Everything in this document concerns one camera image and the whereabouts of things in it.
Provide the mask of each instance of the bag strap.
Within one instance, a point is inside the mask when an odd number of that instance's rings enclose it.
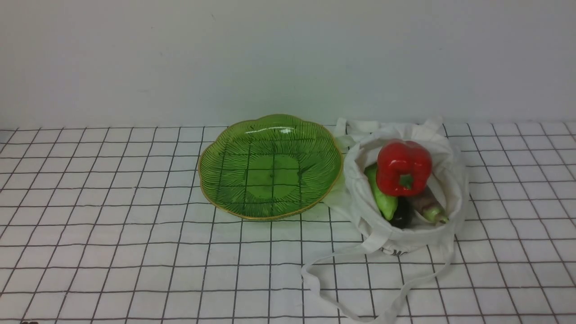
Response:
[[[336,123],[336,127],[334,128],[334,136],[336,138],[336,142],[339,144],[340,149],[342,152],[346,152],[349,146],[355,145],[362,137],[364,137],[367,133],[371,133],[377,131],[380,128],[380,123],[378,122],[350,122],[350,127],[359,133],[358,135],[348,135],[346,132],[346,127],[348,125],[348,121],[344,118],[339,118],[338,122]],[[428,119],[423,125],[424,128],[420,129],[419,131],[425,131],[428,136],[432,137],[438,131],[438,129],[442,126],[442,118],[430,118]],[[389,235],[385,236],[380,232],[372,232],[368,238],[361,244],[352,246],[349,248],[344,248],[338,252],[334,252],[326,257],[318,258],[310,263],[307,263],[302,267],[302,280],[306,284],[306,286],[310,289],[310,291],[317,297],[319,297],[324,302],[328,303],[331,306],[334,306],[340,310],[340,312],[354,320],[356,323],[368,323],[368,324],[392,324],[394,323],[398,313],[401,311],[406,296],[410,289],[423,284],[426,281],[429,281],[437,276],[444,274],[448,269],[449,265],[454,260],[454,234],[455,234],[456,227],[453,224],[450,224],[450,231],[446,233],[446,236],[440,238],[438,245],[442,251],[442,255],[444,257],[444,264],[438,269],[438,271],[428,274],[422,277],[414,278],[408,282],[406,282],[400,292],[392,302],[392,304],[378,317],[374,319],[363,319],[360,318],[357,314],[347,309],[344,305],[338,303],[337,301],[331,299],[330,297],[326,296],[321,292],[321,285],[320,279],[309,273],[308,270],[314,264],[329,259],[332,257],[344,256],[344,255],[354,255],[354,254],[370,254],[373,253],[382,247],[386,241],[389,239]],[[386,305],[379,307],[378,309],[386,308]]]
[[[400,292],[398,293],[396,298],[394,298],[394,301],[392,302],[392,304],[388,307],[388,309],[386,309],[384,312],[382,312],[380,315],[378,315],[378,317],[376,317],[374,319],[360,318],[358,315],[356,315],[356,313],[350,311],[344,305],[338,303],[337,301],[335,301],[332,298],[323,294],[320,290],[321,285],[320,285],[320,280],[318,279],[318,277],[308,272],[308,269],[310,269],[310,267],[312,265],[314,265],[314,264],[316,264],[322,260],[328,259],[328,258],[339,257],[339,256],[343,256],[343,255],[351,255],[351,254],[370,254],[372,252],[375,252],[382,245],[384,245],[384,243],[387,240],[388,240],[388,238],[382,237],[378,233],[373,232],[370,236],[368,236],[368,238],[362,244],[359,244],[359,245],[356,245],[356,246],[353,246],[350,248],[344,248],[338,252],[334,252],[334,253],[326,256],[326,257],[319,258],[317,260],[314,260],[313,262],[310,262],[310,263],[304,265],[302,267],[302,279],[304,281],[304,284],[306,284],[306,286],[310,289],[311,293],[313,293],[315,296],[319,297],[324,302],[328,303],[330,306],[338,308],[344,316],[354,320],[355,323],[367,323],[367,324],[392,324],[392,323],[394,323],[396,317],[398,316],[398,313],[402,309],[402,306],[405,302],[406,296],[408,295],[408,292],[410,291],[410,289],[412,289],[418,285],[421,285],[424,282],[431,280],[436,276],[440,276],[440,275],[444,274],[449,269],[449,265],[454,260],[454,255],[455,255],[455,253],[454,253],[454,230],[452,230],[451,235],[448,234],[447,236],[442,238],[442,240],[439,242],[439,247],[442,251],[442,255],[444,256],[444,261],[445,261],[445,263],[440,267],[440,269],[438,269],[438,271],[436,271],[432,274],[428,274],[426,276],[414,278],[414,279],[408,281],[407,283],[405,283],[402,286],[402,289],[400,290]],[[376,309],[382,309],[385,307],[386,307],[386,305],[382,305],[382,307],[377,307]]]

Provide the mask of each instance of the pepper stem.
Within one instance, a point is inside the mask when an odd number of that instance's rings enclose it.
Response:
[[[414,183],[414,178],[410,174],[403,174],[400,176],[399,184],[408,190],[412,190],[412,184]]]

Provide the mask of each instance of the green cucumber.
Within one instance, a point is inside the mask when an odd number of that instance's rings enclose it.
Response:
[[[376,170],[378,165],[376,163],[364,169],[364,175],[368,178],[368,183],[370,183],[370,188],[372,189],[372,195],[374,195],[374,200],[376,201],[376,206],[384,215],[387,221],[390,221],[394,217],[394,212],[398,208],[398,198],[390,195],[383,194],[378,186],[376,185]]]

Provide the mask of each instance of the white wall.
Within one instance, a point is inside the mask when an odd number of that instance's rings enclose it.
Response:
[[[0,126],[576,119],[574,0],[0,0]]]

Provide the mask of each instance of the grid tablecloth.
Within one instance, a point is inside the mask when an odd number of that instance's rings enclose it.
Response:
[[[223,129],[0,131],[0,323],[350,323],[300,267],[362,237],[324,204],[272,223],[210,205],[197,161]],[[443,131],[473,208],[449,274],[397,323],[576,323],[576,123]],[[429,247],[314,270],[369,318],[442,263]]]

